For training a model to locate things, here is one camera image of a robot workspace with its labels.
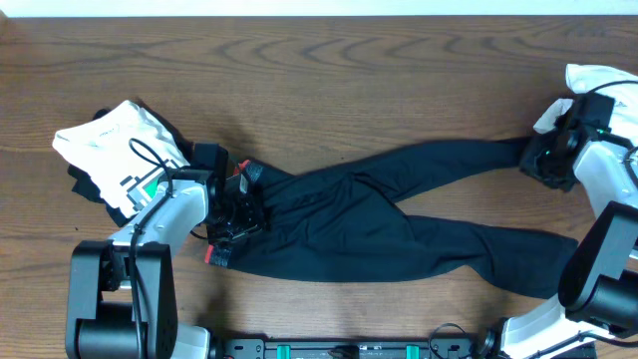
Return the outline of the black leggings red waistband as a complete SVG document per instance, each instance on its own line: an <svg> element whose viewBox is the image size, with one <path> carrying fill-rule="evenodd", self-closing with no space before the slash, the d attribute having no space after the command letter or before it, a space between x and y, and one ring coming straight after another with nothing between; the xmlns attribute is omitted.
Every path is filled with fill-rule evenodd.
<svg viewBox="0 0 638 359"><path fill-rule="evenodd" d="M257 234L214 244L206 262L256 275L319 282L398 282L472 268L488 283L549 298L577 248L551 232L407 215L400 201L481 173L514 168L527 138L447 140L293 176L245 168L263 201Z"/></svg>

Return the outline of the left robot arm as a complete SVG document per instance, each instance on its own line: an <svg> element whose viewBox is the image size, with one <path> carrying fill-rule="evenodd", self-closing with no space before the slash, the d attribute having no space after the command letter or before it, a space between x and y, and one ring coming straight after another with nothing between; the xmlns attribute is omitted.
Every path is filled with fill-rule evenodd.
<svg viewBox="0 0 638 359"><path fill-rule="evenodd" d="M222 340L177 318L172 259L198 225L207 241L231 244L263 227L244 173L173 170L153 199L103 241L71 257L65 337L71 358L227 358Z"/></svg>

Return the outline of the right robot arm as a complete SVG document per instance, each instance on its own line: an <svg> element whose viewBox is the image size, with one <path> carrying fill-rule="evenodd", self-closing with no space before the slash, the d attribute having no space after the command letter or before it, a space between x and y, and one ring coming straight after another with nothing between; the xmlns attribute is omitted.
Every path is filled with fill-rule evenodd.
<svg viewBox="0 0 638 359"><path fill-rule="evenodd" d="M532 311L505 320L485 341L488 358L583 357L594 341L637 345L637 149L624 138L595 130L547 133L530 145L521 164L548 185L579 181L596 220L566 264L556 295Z"/></svg>

